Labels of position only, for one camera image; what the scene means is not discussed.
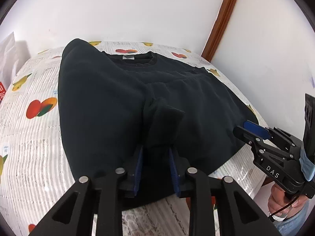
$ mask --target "brown wooden beam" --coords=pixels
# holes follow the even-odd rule
[[[209,62],[211,62],[215,54],[215,51],[219,46],[219,43],[226,29],[227,23],[229,22],[232,11],[234,9],[235,3],[236,0],[223,0],[222,2],[218,18],[216,19],[215,24],[213,25],[209,39],[201,55],[204,59],[206,59]]]

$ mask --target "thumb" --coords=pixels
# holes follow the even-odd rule
[[[307,201],[307,197],[305,195],[301,195],[297,198],[297,200],[295,202],[292,203],[292,207],[293,208],[296,208],[300,205],[304,205],[305,202]]]

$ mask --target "white plastic bag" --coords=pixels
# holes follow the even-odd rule
[[[0,102],[10,83],[18,73],[19,57],[12,32],[0,43]]]

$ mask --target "triangular cutout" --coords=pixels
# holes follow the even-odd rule
[[[77,201],[78,193],[73,192],[70,197],[61,205],[57,212],[53,215],[53,220],[63,224],[70,223],[74,205]]]
[[[243,224],[248,224],[259,219],[257,213],[250,207],[250,205],[248,205],[246,200],[239,194],[239,192],[235,191],[234,197],[238,213]]]

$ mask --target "fruit patterned tablecloth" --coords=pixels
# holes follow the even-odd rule
[[[109,54],[152,51],[193,67],[205,67],[253,110],[260,125],[267,126],[231,81],[189,50],[146,42],[90,43]],[[28,235],[74,183],[59,126],[57,89],[62,51],[49,49],[29,59],[0,104],[0,212],[17,236]],[[82,82],[82,89],[86,88],[89,86]],[[265,175],[252,160],[250,148],[245,145],[211,176],[232,176],[253,198]],[[124,211],[122,218],[124,235],[188,235],[189,210],[185,200],[175,196]]]

